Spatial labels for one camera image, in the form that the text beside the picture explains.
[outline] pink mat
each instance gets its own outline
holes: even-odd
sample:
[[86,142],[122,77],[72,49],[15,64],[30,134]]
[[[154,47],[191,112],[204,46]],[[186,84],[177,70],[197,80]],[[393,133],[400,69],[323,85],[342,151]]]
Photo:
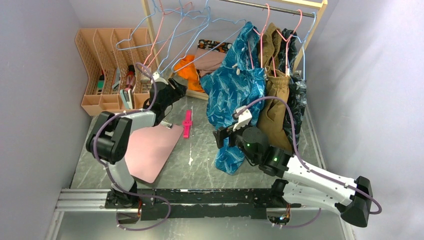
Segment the pink mat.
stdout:
[[129,136],[125,154],[129,173],[138,179],[153,183],[182,133],[183,127],[175,124],[172,128],[159,124],[134,131]]

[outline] clothes rack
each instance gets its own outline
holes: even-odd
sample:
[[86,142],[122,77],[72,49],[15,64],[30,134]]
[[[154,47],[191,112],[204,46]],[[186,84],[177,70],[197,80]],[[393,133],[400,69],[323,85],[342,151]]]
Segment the clothes rack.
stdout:
[[[246,1],[236,1],[236,0],[220,0],[220,1],[232,3],[232,4],[246,5],[246,6],[260,8],[260,9],[268,9],[268,7],[266,5],[260,5],[260,4],[256,4],[256,3],[246,2]],[[270,6],[269,9],[271,11],[277,11],[277,12],[286,13],[286,14],[300,15],[300,13],[298,11],[293,11],[293,10],[285,9],[285,8]],[[315,17],[312,13],[303,12],[302,15],[304,17],[308,17],[308,18],[314,18]]]
[[[150,0],[141,0],[141,3],[143,5],[143,11],[144,11],[144,14],[146,16],[151,15],[150,7],[149,7],[149,1]],[[245,2],[245,1],[238,1],[238,0],[221,0],[221,1],[229,2],[229,3],[235,3],[235,4],[241,4],[241,5],[247,5],[247,6],[250,6],[250,7],[267,9],[267,7],[265,5],[260,5],[260,4]],[[307,37],[307,39],[303,43],[303,48],[306,50],[312,36],[314,35],[315,29],[317,29],[317,26],[320,23],[322,16],[324,15],[324,12],[327,8],[328,0],[322,0],[322,2],[313,2],[313,1],[308,1],[308,0],[270,0],[270,1],[280,3],[280,4],[289,4],[289,5],[293,5],[293,6],[300,6],[300,7],[318,10],[317,13],[316,13],[315,25],[313,26],[312,30],[309,33],[309,36]],[[278,7],[270,7],[270,10],[277,11],[277,12],[283,12],[283,13],[289,13],[289,14],[295,14],[295,15],[299,14],[299,12],[297,12],[296,10],[290,10],[290,9],[284,9],[284,8],[278,8]],[[303,16],[312,17],[312,18],[314,17],[314,15],[310,14],[310,13],[304,13]],[[148,35],[150,37],[150,42],[153,43],[154,40],[155,40],[154,38],[156,36],[155,28],[153,26],[153,23],[152,23],[152,20],[151,20],[150,17],[148,17],[146,19],[146,21],[147,21],[147,30],[148,30]],[[153,47],[153,53],[156,56],[156,54],[157,54],[156,46]],[[301,62],[301,60],[304,56],[303,53],[304,53],[303,51],[299,51],[299,53],[297,54],[296,60],[294,62],[294,67],[292,69],[293,72],[297,69],[299,63]],[[159,57],[157,57],[155,59],[155,61],[156,61],[156,65],[159,66],[159,62],[161,61],[159,59]],[[190,97],[194,97],[194,98],[203,99],[203,100],[207,100],[208,97],[209,97],[205,93],[196,92],[196,91],[192,91],[192,90],[187,90],[186,95],[190,96]]]

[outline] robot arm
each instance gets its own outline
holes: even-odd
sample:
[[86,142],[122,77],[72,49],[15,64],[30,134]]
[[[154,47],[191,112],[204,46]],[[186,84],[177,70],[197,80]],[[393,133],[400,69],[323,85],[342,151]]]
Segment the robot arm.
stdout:
[[[237,123],[214,131],[218,148],[224,145],[224,139],[229,138],[228,145],[237,146],[252,166],[258,165],[265,174],[282,178],[272,188],[276,193],[281,193],[279,197],[284,201],[327,209],[340,214],[343,220],[352,225],[367,226],[371,200],[348,188],[354,186],[372,196],[371,184],[367,178],[339,176],[308,163],[306,169],[292,152],[270,145],[266,134],[249,125],[250,119],[252,115],[246,110],[239,116]],[[336,179],[345,185],[329,179]]]
[[[156,82],[156,100],[149,111],[141,111],[114,119],[100,134],[97,140],[97,153],[100,160],[108,163],[110,174],[122,189],[136,193],[137,184],[130,175],[125,162],[125,153],[130,135],[138,129],[157,126],[165,117],[165,110],[186,94],[187,87],[170,78],[168,82]],[[144,102],[144,109],[153,102],[155,90],[150,89],[150,98]],[[101,126],[113,117],[111,112],[102,112],[86,141],[85,148],[93,153],[94,138]],[[122,205],[132,205],[137,202],[137,197],[125,194],[112,185],[112,191],[120,199]]]

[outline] pink cloth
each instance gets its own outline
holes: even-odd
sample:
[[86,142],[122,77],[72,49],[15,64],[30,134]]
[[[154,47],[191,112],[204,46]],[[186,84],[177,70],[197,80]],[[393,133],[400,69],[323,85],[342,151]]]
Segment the pink cloth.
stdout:
[[171,129],[161,124],[143,127],[129,136],[125,162],[129,173],[143,181],[153,183],[167,162],[183,133],[183,127]]
[[[194,56],[194,59],[197,59],[198,57],[202,56],[208,51],[209,49],[198,48]],[[194,67],[197,70],[199,70],[199,76],[203,77],[204,75],[210,74],[213,71],[217,70],[221,66],[221,63],[223,62],[225,55],[226,54],[223,52],[210,51],[205,56],[194,61]]]

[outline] clothes hanger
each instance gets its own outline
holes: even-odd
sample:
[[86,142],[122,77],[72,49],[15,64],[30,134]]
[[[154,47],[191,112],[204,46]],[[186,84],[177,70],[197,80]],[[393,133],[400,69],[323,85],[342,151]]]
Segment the clothes hanger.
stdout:
[[266,17],[266,22],[265,22],[265,26],[263,26],[262,31],[259,33],[256,29],[253,29],[253,31],[260,36],[260,67],[263,68],[264,64],[263,64],[263,57],[262,57],[262,37],[264,36],[264,32],[265,29],[267,28],[268,25],[268,20],[270,19],[270,14],[271,14],[271,10],[270,10],[270,5],[268,3],[265,3],[266,7],[268,8],[268,16]]
[[[206,3],[205,3],[205,7],[204,7],[204,9],[202,10],[202,11],[189,11],[189,12],[187,12],[186,13],[186,15],[190,15],[190,12],[200,12],[201,14],[206,10],[206,12],[207,12],[207,16],[204,16],[204,15],[198,15],[198,16],[195,16],[195,17],[190,17],[191,19],[196,19],[196,18],[199,18],[199,17],[205,17],[205,19],[207,19],[207,21],[206,21],[206,26],[204,27],[204,28],[202,28],[198,33],[197,33],[197,35],[196,35],[196,37],[205,29],[205,28],[207,28],[208,26],[209,26],[209,20],[210,20],[210,18],[211,18],[211,8],[208,6],[208,1],[209,0],[206,0]],[[180,21],[177,23],[177,25],[175,26],[175,28],[174,28],[174,30],[173,30],[173,32],[172,32],[172,36],[174,36],[174,34],[175,34],[175,32],[177,31],[177,28],[179,27],[179,25],[180,25],[180,23],[181,23],[181,19],[180,19]],[[175,58],[166,66],[166,67],[164,67],[163,68],[163,70],[161,71],[160,69],[161,69],[161,66],[162,66],[162,64],[165,62],[165,60],[166,59],[168,59],[168,57],[169,57],[169,55],[170,55],[170,50],[171,50],[171,45],[172,45],[172,41],[173,41],[173,39],[174,39],[174,37],[171,37],[171,41],[170,41],[170,43],[169,43],[169,46],[168,46],[168,51],[167,51],[167,53],[166,53],[166,57],[165,58],[163,58],[162,59],[162,61],[160,62],[160,64],[159,64],[159,66],[157,66],[157,72],[159,73],[159,74],[162,74],[171,64],[172,64],[172,62],[175,60]]]
[[[247,20],[246,19],[239,19],[239,20],[237,20],[237,21],[231,21],[231,20],[228,20],[228,19],[224,19],[224,18],[217,18],[217,19],[215,19],[215,20],[213,20],[213,21],[211,21],[211,23],[214,23],[214,22],[216,22],[216,21],[219,21],[219,20],[221,20],[221,21],[226,21],[226,22],[230,22],[230,23],[233,23],[233,24],[237,24],[237,23],[239,23],[240,21],[244,21],[245,22],[245,24],[247,23]],[[242,28],[244,27],[244,25],[242,26],[242,27],[240,27],[237,31],[235,31],[233,34],[231,34],[229,37],[227,37],[226,39],[224,39],[223,41],[221,41],[221,43],[223,43],[223,42],[225,42],[225,41],[227,41],[228,39],[230,39],[232,36],[234,36],[236,33],[238,33],[240,30],[242,30]],[[200,58],[202,58],[203,56],[205,56],[206,54],[208,54],[208,53],[210,53],[210,52],[212,52],[213,50],[215,50],[217,47],[219,47],[220,45],[216,45],[215,47],[213,47],[212,49],[210,49],[209,51],[207,51],[207,52],[205,52],[204,54],[202,54],[201,56],[199,56],[198,58],[196,58],[196,59],[194,59],[193,61],[191,61],[191,62],[189,62],[189,63],[187,63],[186,65],[184,65],[184,66],[182,66],[182,67],[180,67],[179,69],[177,69],[177,70],[173,70],[172,72],[173,73],[176,73],[176,72],[178,72],[178,71],[180,71],[181,69],[183,69],[183,68],[185,68],[185,67],[187,67],[188,65],[190,65],[190,64],[192,64],[192,63],[194,63],[195,61],[197,61],[198,59],[200,59]],[[174,67],[175,67],[175,65],[177,65],[177,63],[178,63],[178,61],[177,62],[175,62],[173,65],[172,65],[172,69],[174,69]]]
[[[183,12],[183,9],[188,5],[188,4],[191,4],[191,7],[190,7],[190,11],[191,10],[193,10],[193,3],[192,2],[189,2],[189,3],[186,3],[184,6],[182,6],[182,4],[181,4],[181,1],[179,2],[180,3],[180,7],[179,8],[177,8],[177,9],[175,9],[175,11],[177,11],[177,10],[179,10],[179,9],[181,9],[181,12]],[[151,45],[151,48],[150,48],[150,54],[146,57],[146,59],[144,60],[144,65],[146,65],[146,63],[147,63],[147,61],[148,61],[148,59],[150,58],[150,56],[153,54],[153,49],[154,49],[154,47],[155,47],[155,44],[157,43],[157,40],[158,40],[158,37],[159,37],[159,34],[160,34],[160,32],[161,32],[161,29],[162,29],[162,24],[163,24],[163,21],[164,21],[164,17],[165,17],[165,15],[169,15],[169,14],[171,14],[173,11],[171,11],[171,12],[169,12],[169,13],[166,13],[165,12],[165,10],[163,9],[163,6],[162,6],[162,1],[161,0],[159,0],[159,4],[160,4],[160,8],[161,8],[161,10],[162,10],[162,19],[160,20],[160,24],[159,24],[159,29],[158,29],[158,31],[157,31],[157,34],[156,34],[156,37],[155,37],[155,39],[154,39],[154,41],[153,41],[153,44]],[[149,68],[152,64],[153,64],[153,62],[154,62],[154,60],[158,57],[158,55],[159,55],[159,53],[162,51],[162,49],[166,46],[166,44],[167,44],[167,42],[169,41],[169,39],[172,37],[172,35],[173,34],[170,34],[169,35],[169,37],[167,38],[167,40],[165,41],[165,43],[163,44],[163,46],[159,49],[159,51],[157,51],[157,53],[156,53],[156,55],[153,57],[153,59],[150,61],[150,63],[147,65],[147,68]]]
[[308,38],[308,36],[309,36],[309,33],[312,31],[312,28],[314,27],[314,25],[315,25],[315,21],[317,20],[317,14],[315,13],[315,12],[312,12],[312,14],[313,14],[313,23],[310,25],[310,28],[309,28],[309,31],[307,31],[307,33],[306,33],[306,36],[304,37],[304,39],[303,39],[303,41],[301,40],[301,38],[300,37],[298,37],[298,36],[293,36],[293,37],[295,37],[295,38],[297,38],[298,40],[299,40],[299,42],[302,44],[302,51],[303,51],[303,80],[306,82],[306,78],[305,78],[305,58],[306,58],[306,55],[305,55],[305,48],[304,48],[304,45],[305,45],[305,41],[306,41],[306,39]]
[[297,24],[296,28],[293,30],[293,33],[290,34],[290,36],[288,36],[287,40],[284,38],[284,36],[281,34],[280,31],[277,31],[277,33],[282,37],[282,39],[284,41],[286,41],[286,45],[285,45],[285,75],[286,76],[290,76],[290,70],[289,70],[289,43],[290,43],[290,39],[293,37],[293,34],[295,34],[296,30],[298,29],[299,25],[302,22],[302,10],[298,9],[298,12],[300,12],[300,19],[299,19],[299,23]]
[[[230,22],[230,23],[233,23],[233,24],[237,24],[237,23],[239,23],[240,21],[244,21],[244,24],[246,24],[247,23],[247,20],[246,19],[239,19],[239,20],[237,20],[237,21],[232,21],[232,20],[229,20],[229,19],[225,19],[225,18],[217,18],[217,19],[215,19],[215,20],[212,20],[211,21],[211,23],[214,23],[214,22],[216,22],[216,21],[225,21],[225,22]],[[196,38],[199,36],[199,34],[204,30],[204,29],[206,29],[206,27],[204,27],[197,35],[196,35]],[[233,34],[231,34],[229,37],[227,37],[226,39],[224,39],[223,41],[221,41],[221,43],[223,43],[223,42],[225,42],[225,41],[227,41],[228,39],[230,39],[232,36],[234,36],[236,33],[238,33],[242,28],[244,27],[244,25],[241,27],[241,28],[239,28],[237,31],[235,31]],[[193,44],[194,44],[194,40],[193,40],[193,42],[190,44],[190,46],[188,47],[188,49],[187,49],[187,51],[185,52],[185,55],[183,56],[183,57],[180,57],[179,59],[178,59],[178,61],[176,61],[173,65],[172,65],[172,72],[173,73],[176,73],[176,72],[178,72],[178,71],[180,71],[181,69],[183,69],[183,68],[185,68],[185,67],[187,67],[188,65],[190,65],[190,64],[192,64],[192,63],[194,63],[195,61],[197,61],[198,59],[200,59],[200,58],[202,58],[203,56],[205,56],[205,55],[207,55],[208,53],[210,53],[211,51],[213,51],[213,50],[215,50],[217,47],[219,47],[219,45],[217,45],[217,46],[215,46],[215,47],[213,47],[212,49],[210,49],[209,51],[207,51],[207,52],[205,52],[204,54],[202,54],[201,56],[199,56],[198,58],[196,58],[196,59],[194,59],[193,61],[191,61],[191,62],[189,62],[189,63],[187,63],[186,65],[184,65],[184,66],[182,66],[182,67],[180,67],[179,69],[176,69],[175,70],[175,65],[177,65],[177,63],[181,60],[181,59],[183,59],[183,58],[185,58],[186,56],[187,56],[187,52],[188,52],[188,50],[193,46]]]
[[[205,18],[204,20],[203,20],[203,22],[202,22],[202,24],[204,23],[204,22],[208,22],[209,21],[209,19],[208,18]],[[186,49],[187,48],[187,45],[189,45],[189,43],[191,42],[191,41],[195,41],[196,39],[197,39],[197,36],[199,35],[199,33],[201,32],[201,31],[203,31],[204,30],[204,28],[202,28],[202,29],[199,29],[198,31],[196,31],[194,34],[193,34],[193,36],[191,36],[191,38],[190,38],[190,40],[188,40],[187,41],[187,43],[185,44],[185,46],[184,47],[182,47],[181,48],[181,51],[179,51],[179,53],[177,53],[176,54],[176,56],[170,61],[170,63],[165,67],[165,68],[163,68],[163,71],[160,71],[159,73],[160,74],[162,74],[172,63],[174,63],[174,61],[175,61],[175,59],[176,58],[178,58],[179,56],[180,56],[180,54],[184,51],[184,49]],[[187,56],[187,53],[188,53],[188,51],[190,50],[190,47],[188,47],[187,48],[187,50],[185,51],[185,55],[184,55],[184,57],[185,56]]]
[[[143,18],[141,21],[140,21],[140,23],[135,27],[135,29],[134,29],[134,31],[130,34],[130,36],[129,36],[129,38],[128,39],[123,39],[123,40],[121,40],[121,41],[119,41],[116,45],[115,45],[115,47],[116,47],[116,49],[118,49],[118,50],[120,50],[120,51],[123,51],[123,50],[130,50],[130,49],[136,49],[136,48],[142,48],[142,47],[148,47],[148,46],[152,46],[153,45],[153,43],[149,43],[149,44],[144,44],[144,45],[139,45],[139,46],[131,46],[131,47],[126,47],[126,48],[120,48],[119,47],[119,44],[120,43],[123,43],[123,42],[128,42],[128,41],[130,41],[131,39],[133,39],[133,34],[134,34],[134,32],[141,26],[141,24],[147,19],[147,18],[150,18],[150,17],[152,17],[152,16],[154,16],[155,14],[156,14],[156,12],[158,11],[158,12],[165,12],[164,14],[165,15],[168,15],[168,14],[170,14],[171,12],[174,12],[174,13],[179,13],[179,14],[182,14],[183,13],[183,10],[181,10],[181,11],[178,11],[178,10],[180,10],[181,8],[179,7],[179,8],[177,8],[177,9],[163,9],[163,11],[161,10],[161,9],[159,9],[158,8],[158,6],[156,5],[156,2],[155,2],[155,0],[152,0],[152,2],[153,2],[153,13],[152,14],[150,14],[149,16],[146,16],[145,18]],[[186,5],[188,5],[188,4],[191,4],[191,6],[193,6],[193,3],[192,2],[189,2],[189,3],[187,3],[187,4],[185,4],[184,6],[186,6]],[[199,12],[199,13],[202,13],[201,11],[199,11],[199,10],[196,10],[196,11],[190,11],[190,12],[193,12],[193,13],[195,13],[195,12]],[[174,35],[173,36],[173,38],[178,38],[178,37],[181,37],[181,36],[183,36],[183,35],[185,35],[185,34],[187,34],[187,33],[189,33],[189,32],[191,32],[191,31],[194,31],[194,30],[196,30],[196,29],[198,29],[198,28],[201,28],[202,26],[197,26],[197,27],[194,27],[194,28],[192,28],[192,29],[190,29],[190,30],[188,30],[188,31],[185,31],[185,32],[183,32],[183,33],[180,33],[180,34],[178,34],[178,35]],[[158,42],[156,42],[156,44],[161,44],[161,43],[164,43],[164,42],[167,42],[168,40],[162,40],[162,41],[158,41]]]
[[[192,2],[188,2],[187,4],[185,4],[184,6],[180,6],[179,8],[177,8],[177,9],[175,9],[176,11],[177,10],[179,10],[179,9],[181,9],[181,11],[183,11],[183,9],[187,6],[187,5],[189,5],[189,4],[191,4],[191,7],[190,7],[190,10],[192,10],[193,9],[193,3]],[[152,46],[151,46],[151,48],[150,48],[150,54],[146,57],[146,59],[144,60],[144,65],[146,65],[146,62],[148,61],[148,59],[150,58],[150,56],[153,54],[153,49],[154,49],[154,47],[155,47],[155,44],[156,44],[156,42],[158,41],[158,37],[159,37],[159,34],[160,34],[160,32],[161,32],[161,29],[162,29],[162,24],[164,23],[164,18],[165,18],[165,16],[166,15],[169,15],[169,14],[171,14],[172,12],[169,12],[169,13],[166,13],[165,11],[164,11],[164,8],[163,8],[163,6],[162,6],[162,1],[161,0],[159,0],[159,5],[160,5],[160,9],[162,10],[162,19],[160,20],[160,24],[159,24],[159,29],[157,30],[157,34],[156,34],[156,37],[155,37],[155,39],[154,39],[154,41],[153,41],[153,44],[152,44]],[[164,45],[166,45],[166,43],[168,42],[168,40],[170,39],[170,37],[171,36],[169,36],[168,37],[168,39],[166,40],[166,42],[165,42],[165,44]],[[153,60],[155,60],[156,59],[156,57],[159,55],[159,53],[160,53],[160,51],[162,50],[162,48],[159,50],[159,52],[156,54],[156,56],[154,56],[154,58],[153,58]]]

